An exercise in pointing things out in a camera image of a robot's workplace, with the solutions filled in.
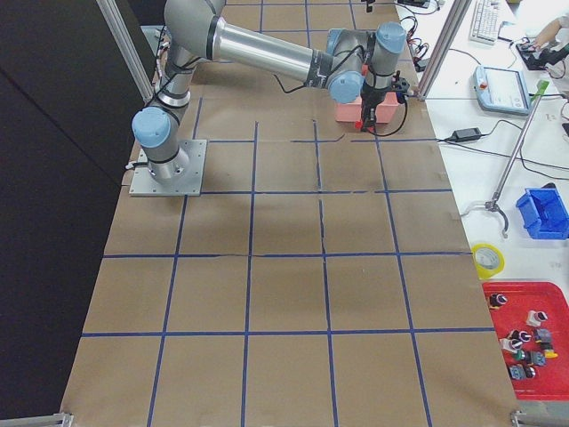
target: keyboard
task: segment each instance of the keyboard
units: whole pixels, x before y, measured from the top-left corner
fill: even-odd
[[[470,23],[470,40],[494,44],[500,30],[500,1],[476,0]]]

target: pink box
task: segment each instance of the pink box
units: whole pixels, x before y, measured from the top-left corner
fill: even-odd
[[[397,102],[397,95],[394,92],[389,92],[385,101],[377,106],[375,116],[377,123],[389,123],[395,111],[399,106]],[[358,96],[357,99],[350,104],[336,103],[335,118],[337,122],[352,122],[355,123],[361,119],[362,114],[362,99]]]

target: red tray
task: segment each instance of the red tray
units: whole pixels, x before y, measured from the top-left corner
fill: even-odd
[[[508,302],[499,310],[490,310],[498,339],[505,338],[513,329],[533,332],[525,324],[529,310],[545,311],[548,320],[540,327],[551,332],[553,348],[559,355],[547,359],[544,367],[535,367],[537,375],[532,379],[512,380],[518,399],[569,400],[569,307],[561,290],[549,282],[487,282],[484,293],[504,294]],[[523,350],[540,350],[531,340]],[[507,366],[516,362],[511,353],[502,352]]]

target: yellow tape roll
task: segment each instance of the yellow tape roll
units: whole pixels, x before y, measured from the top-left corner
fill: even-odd
[[[494,246],[480,243],[472,248],[474,264],[477,267],[478,276],[482,280],[491,278],[504,270],[504,255]]]

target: power adapter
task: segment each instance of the power adapter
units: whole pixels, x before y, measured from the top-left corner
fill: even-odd
[[[482,138],[480,129],[477,127],[469,127],[468,129],[458,129],[453,132],[453,134],[447,138],[448,141],[453,142],[467,142],[467,141],[477,141]]]
[[[417,62],[415,62],[415,71],[417,71],[418,73],[422,73],[425,70],[425,68],[428,66],[429,60],[430,58],[427,58],[426,60],[418,60]]]

